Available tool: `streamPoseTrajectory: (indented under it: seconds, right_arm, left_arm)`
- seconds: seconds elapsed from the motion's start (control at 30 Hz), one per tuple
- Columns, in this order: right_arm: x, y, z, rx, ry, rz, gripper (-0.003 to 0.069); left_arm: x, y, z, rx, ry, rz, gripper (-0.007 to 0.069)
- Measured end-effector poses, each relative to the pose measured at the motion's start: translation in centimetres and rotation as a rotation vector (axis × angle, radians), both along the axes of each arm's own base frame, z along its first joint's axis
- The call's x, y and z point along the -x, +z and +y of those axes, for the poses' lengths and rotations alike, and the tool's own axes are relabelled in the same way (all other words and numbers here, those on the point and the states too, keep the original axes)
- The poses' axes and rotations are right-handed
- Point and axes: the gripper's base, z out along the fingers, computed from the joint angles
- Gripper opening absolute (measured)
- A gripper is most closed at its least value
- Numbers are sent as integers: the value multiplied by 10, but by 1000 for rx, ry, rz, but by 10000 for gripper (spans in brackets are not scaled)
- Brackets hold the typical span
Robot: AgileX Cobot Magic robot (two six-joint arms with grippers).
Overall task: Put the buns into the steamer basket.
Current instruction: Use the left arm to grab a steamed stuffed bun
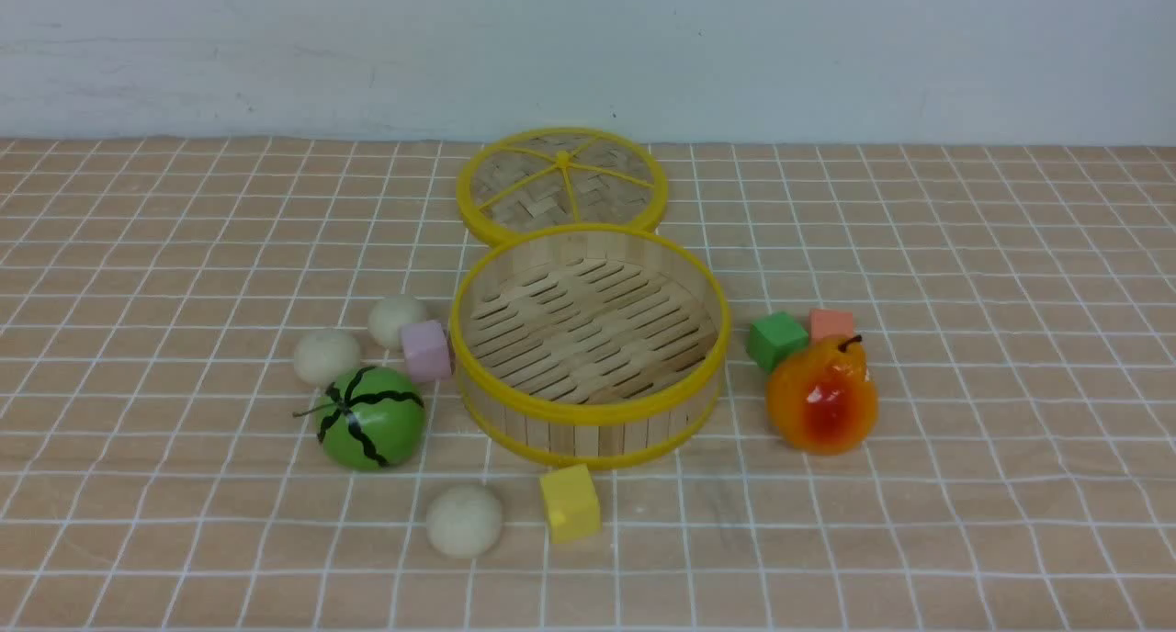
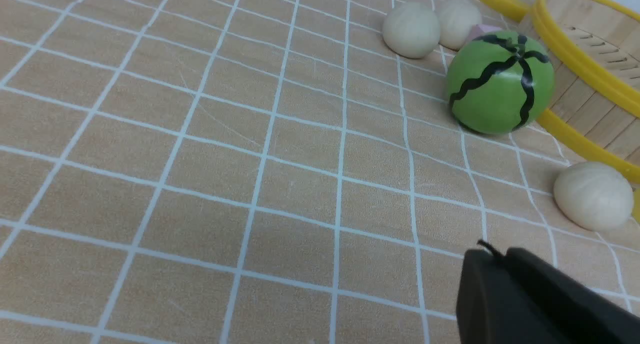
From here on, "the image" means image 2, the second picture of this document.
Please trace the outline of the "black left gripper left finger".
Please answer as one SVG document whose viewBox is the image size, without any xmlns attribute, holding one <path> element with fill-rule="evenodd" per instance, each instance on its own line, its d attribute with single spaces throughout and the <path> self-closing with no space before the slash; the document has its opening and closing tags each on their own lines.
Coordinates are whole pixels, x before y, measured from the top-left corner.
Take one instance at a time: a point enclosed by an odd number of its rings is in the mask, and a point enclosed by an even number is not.
<svg viewBox="0 0 640 344">
<path fill-rule="evenodd" d="M 564 344 L 566 339 L 483 249 L 464 254 L 455 316 L 462 344 Z"/>
</svg>

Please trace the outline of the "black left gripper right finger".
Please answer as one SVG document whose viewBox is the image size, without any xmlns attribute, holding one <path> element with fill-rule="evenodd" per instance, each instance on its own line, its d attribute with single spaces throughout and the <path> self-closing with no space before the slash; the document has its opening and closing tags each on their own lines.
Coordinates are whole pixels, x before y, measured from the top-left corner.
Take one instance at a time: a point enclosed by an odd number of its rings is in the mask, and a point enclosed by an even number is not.
<svg viewBox="0 0 640 344">
<path fill-rule="evenodd" d="M 511 247 L 505 266 L 570 344 L 638 344 L 639 317 L 622 309 L 525 248 Z"/>
</svg>

